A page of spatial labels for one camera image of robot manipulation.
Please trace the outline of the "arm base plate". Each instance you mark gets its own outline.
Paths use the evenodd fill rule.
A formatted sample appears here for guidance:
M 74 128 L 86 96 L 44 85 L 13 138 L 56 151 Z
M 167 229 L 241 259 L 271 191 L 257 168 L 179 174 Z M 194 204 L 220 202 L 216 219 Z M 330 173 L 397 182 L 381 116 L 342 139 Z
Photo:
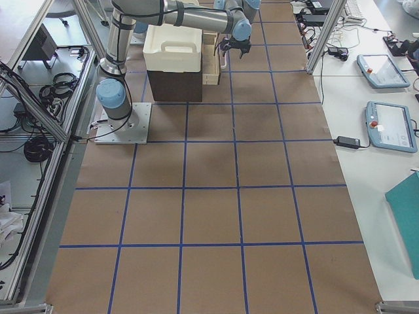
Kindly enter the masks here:
M 152 103 L 133 103 L 132 114 L 127 121 L 109 120 L 107 113 L 102 109 L 96 135 L 93 140 L 97 144 L 125 145 L 146 144 L 149 131 Z

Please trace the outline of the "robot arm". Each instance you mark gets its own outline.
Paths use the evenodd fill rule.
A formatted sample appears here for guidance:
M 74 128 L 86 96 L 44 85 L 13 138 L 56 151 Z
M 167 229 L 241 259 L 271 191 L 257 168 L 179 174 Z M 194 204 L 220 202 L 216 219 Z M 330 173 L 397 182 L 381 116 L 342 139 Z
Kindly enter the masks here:
M 261 6 L 261 0 L 215 0 L 213 8 L 228 10 L 235 20 L 247 19 L 253 22 Z
M 111 131 L 138 124 L 126 85 L 129 45 L 139 25 L 145 26 L 143 57 L 153 99 L 157 102 L 201 102 L 204 33 L 225 34 L 214 49 L 251 48 L 252 22 L 259 1 L 215 1 L 203 7 L 196 1 L 113 1 L 105 56 L 98 66 L 96 97 Z

